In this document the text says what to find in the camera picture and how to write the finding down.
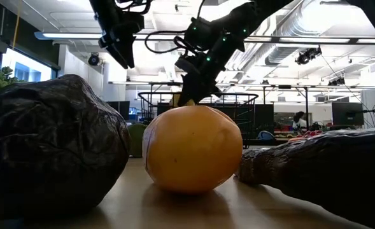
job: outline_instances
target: wire basket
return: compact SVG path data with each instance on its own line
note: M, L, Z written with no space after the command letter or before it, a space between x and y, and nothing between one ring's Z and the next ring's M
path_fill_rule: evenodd
M173 96L180 92L141 92L143 123L149 124L158 115L175 108ZM209 106L229 116L241 130L244 148L249 148L247 140L254 139L255 99L257 94L219 93L205 98L197 105Z

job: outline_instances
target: wooden table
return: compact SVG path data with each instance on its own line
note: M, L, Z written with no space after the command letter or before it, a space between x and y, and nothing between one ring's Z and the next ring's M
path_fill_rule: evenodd
M201 229L201 228L366 228L309 202L267 186L249 187L231 178L200 197L159 190L141 159L130 159L102 203L82 217L49 222L0 222L0 228Z

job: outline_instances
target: wall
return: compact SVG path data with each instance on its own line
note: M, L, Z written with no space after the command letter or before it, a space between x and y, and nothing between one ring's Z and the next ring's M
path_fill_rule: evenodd
M107 53L100 54L104 59L104 84L102 98L105 101L127 101L125 96L126 85L109 84L109 82L125 82L127 70Z
M79 75L88 82L97 96L102 97L104 76L73 55L67 45L60 45L59 65L61 70L58 76L65 74Z

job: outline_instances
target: black monitor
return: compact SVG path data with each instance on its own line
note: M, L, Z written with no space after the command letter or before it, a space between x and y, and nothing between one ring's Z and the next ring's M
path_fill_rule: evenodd
M115 102L106 102L108 103L108 105L111 106L111 108L113 108L115 111L118 111L119 112L119 101L115 101Z
M333 102L334 125L364 125L363 105L354 102Z
M274 104L255 105L255 135L262 130L274 133Z
M119 102L119 113L122 118L129 120L129 106L131 105L130 101L120 101Z

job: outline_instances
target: black plastic bag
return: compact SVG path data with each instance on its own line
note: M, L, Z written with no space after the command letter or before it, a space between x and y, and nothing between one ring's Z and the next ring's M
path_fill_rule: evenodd
M0 90L0 219L97 206L128 158L124 119L76 75Z
M248 151L237 176L375 228L375 129L327 132Z

